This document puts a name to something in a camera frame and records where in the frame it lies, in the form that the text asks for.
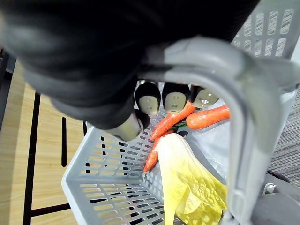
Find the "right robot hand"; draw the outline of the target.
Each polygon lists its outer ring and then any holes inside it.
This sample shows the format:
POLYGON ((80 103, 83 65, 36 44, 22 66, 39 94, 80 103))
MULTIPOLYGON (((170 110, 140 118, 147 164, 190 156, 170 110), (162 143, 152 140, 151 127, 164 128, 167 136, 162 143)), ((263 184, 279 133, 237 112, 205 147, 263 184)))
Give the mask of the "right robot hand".
POLYGON ((256 0, 3 0, 1 36, 54 107, 124 140, 146 49, 202 35, 231 42, 256 0))

